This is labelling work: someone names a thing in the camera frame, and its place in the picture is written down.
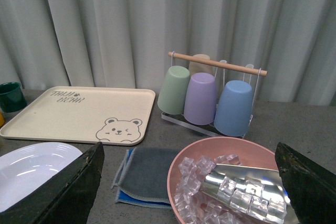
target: beige cup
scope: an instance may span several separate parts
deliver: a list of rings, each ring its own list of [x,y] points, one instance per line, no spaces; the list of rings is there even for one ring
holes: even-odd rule
[[[207,59],[210,60],[210,56],[209,55],[194,55],[193,57],[198,57],[198,58],[202,58],[202,59]],[[192,76],[195,73],[209,73],[209,74],[213,74],[213,69],[212,66],[206,65],[206,64],[201,64],[201,63],[197,63],[197,62],[190,62],[189,63],[189,72],[190,72],[190,76]]]

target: blue cup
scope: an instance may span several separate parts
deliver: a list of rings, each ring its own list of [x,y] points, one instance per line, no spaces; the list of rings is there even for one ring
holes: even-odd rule
[[[214,125],[227,136],[243,136],[248,132],[252,114],[253,91],[247,82],[234,80],[224,86],[219,99]]]

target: tray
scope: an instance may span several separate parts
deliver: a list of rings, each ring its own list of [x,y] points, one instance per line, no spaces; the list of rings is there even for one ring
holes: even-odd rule
[[[20,140],[135,145],[142,141],[155,92],[147,89],[54,87],[5,124]]]

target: cup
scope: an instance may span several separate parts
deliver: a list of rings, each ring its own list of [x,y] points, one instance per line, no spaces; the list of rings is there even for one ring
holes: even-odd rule
[[[190,72],[181,66],[168,69],[161,86],[157,105],[167,114],[178,115],[184,110],[185,96],[190,81]]]
[[[199,55],[194,55],[193,57],[198,57],[198,58],[210,60],[209,55],[199,54]],[[197,63],[197,62],[192,62],[191,61],[189,63],[188,69],[190,71],[190,76],[193,76],[195,73],[210,73],[210,74],[213,74],[212,66],[202,64],[202,63]]]
[[[250,84],[240,80],[224,86],[218,102],[214,125],[227,136],[243,136],[248,132],[252,114],[253,91]]]
[[[191,76],[184,105],[184,118],[196,125],[214,121],[217,103],[215,77],[209,73],[195,73]]]
[[[15,112],[27,106],[19,82],[8,82],[0,85],[0,108],[3,112]]]

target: table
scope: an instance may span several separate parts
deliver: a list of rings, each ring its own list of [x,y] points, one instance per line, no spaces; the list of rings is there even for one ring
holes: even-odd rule
[[[43,93],[41,90],[23,90],[28,103]],[[144,139],[136,146],[183,149],[207,138],[199,132],[161,119],[161,111],[154,101]],[[4,113],[6,122],[17,112]],[[336,107],[310,106],[298,103],[256,101],[253,120],[245,139],[275,151],[278,142],[284,142],[319,165],[336,173]],[[0,156],[15,149],[40,141],[5,140],[0,137]],[[91,144],[71,143],[85,152]],[[88,224],[106,223],[164,223],[176,224],[173,210],[152,209],[115,203],[117,189],[111,189],[112,180],[132,146],[105,145],[105,160],[100,187],[91,209]]]

